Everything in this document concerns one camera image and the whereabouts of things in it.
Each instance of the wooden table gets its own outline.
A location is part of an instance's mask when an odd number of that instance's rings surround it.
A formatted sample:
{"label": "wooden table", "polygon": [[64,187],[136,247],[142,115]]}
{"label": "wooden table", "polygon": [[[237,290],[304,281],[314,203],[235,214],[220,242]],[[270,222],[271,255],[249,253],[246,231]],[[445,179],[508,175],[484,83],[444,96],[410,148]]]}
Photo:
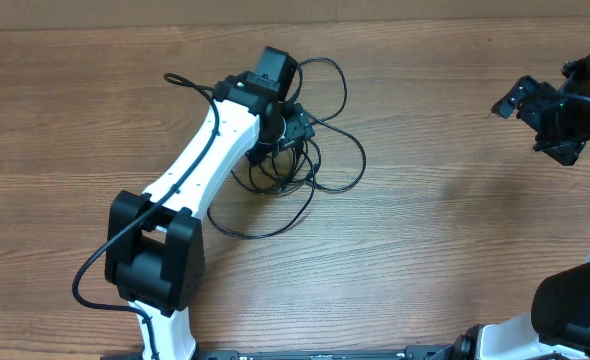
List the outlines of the wooden table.
{"label": "wooden table", "polygon": [[[204,349],[383,349],[452,342],[476,323],[528,311],[537,285],[590,245],[590,145],[564,168],[491,105],[526,74],[559,85],[590,51],[590,18],[0,32],[0,359],[97,359],[141,344],[135,317],[70,293],[105,241],[116,194],[141,191],[191,139],[207,106],[165,83],[253,69],[263,46],[329,56],[348,78],[333,124],[368,153],[362,182],[316,194],[303,221],[257,241],[205,224],[207,274],[191,305]],[[341,101],[330,66],[305,68],[304,105]],[[319,181],[359,156],[322,128]],[[280,199],[228,181],[214,211],[249,232],[286,222]],[[120,303],[103,260],[83,282]]]}

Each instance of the wooden tabletop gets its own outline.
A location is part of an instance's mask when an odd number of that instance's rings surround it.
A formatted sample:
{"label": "wooden tabletop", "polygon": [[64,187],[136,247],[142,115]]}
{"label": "wooden tabletop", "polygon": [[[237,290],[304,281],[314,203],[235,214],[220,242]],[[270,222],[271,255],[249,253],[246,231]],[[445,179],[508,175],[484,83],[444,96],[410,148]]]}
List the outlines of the wooden tabletop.
{"label": "wooden tabletop", "polygon": [[[448,343],[528,311],[547,276],[590,246],[590,144],[578,163],[531,150],[491,105],[530,74],[590,51],[590,18],[0,32],[0,359],[97,359],[141,344],[135,317],[83,308],[70,285],[106,240],[108,209],[186,146],[203,98],[162,80],[214,84],[253,69],[265,45],[344,69],[332,123],[368,154],[361,183],[315,195],[303,221],[265,240],[204,225],[207,272],[191,305],[204,349],[384,349]],[[302,103],[330,114],[334,69],[304,69]],[[350,141],[323,128],[319,181],[358,173]],[[260,233],[298,210],[227,181],[215,216]],[[123,303],[103,259],[82,286]]]}

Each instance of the wood surface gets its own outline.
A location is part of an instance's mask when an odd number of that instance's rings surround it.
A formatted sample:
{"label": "wood surface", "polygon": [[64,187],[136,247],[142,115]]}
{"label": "wood surface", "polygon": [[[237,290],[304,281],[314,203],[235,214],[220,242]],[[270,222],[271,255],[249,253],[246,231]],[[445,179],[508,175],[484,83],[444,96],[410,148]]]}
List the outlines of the wood surface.
{"label": "wood surface", "polygon": [[[583,261],[590,144],[562,167],[532,153],[525,124],[489,109],[523,75],[559,85],[563,62],[590,51],[590,18],[0,32],[0,359],[140,346],[134,316],[75,302],[73,275],[105,241],[117,193],[156,179],[206,114],[162,74],[214,84],[253,69],[265,45],[341,64],[349,99],[333,124],[362,141],[368,168],[353,190],[316,194],[283,235],[235,240],[204,225],[207,273],[191,305],[203,349],[452,342],[528,311],[545,277]],[[333,68],[304,78],[306,108],[332,113]],[[322,128],[315,139],[319,181],[350,181],[357,149]],[[213,211],[266,232],[307,195],[250,195],[229,179]],[[82,292],[121,301],[103,259]]]}
{"label": "wood surface", "polygon": [[590,16],[590,0],[0,0],[0,30]]}

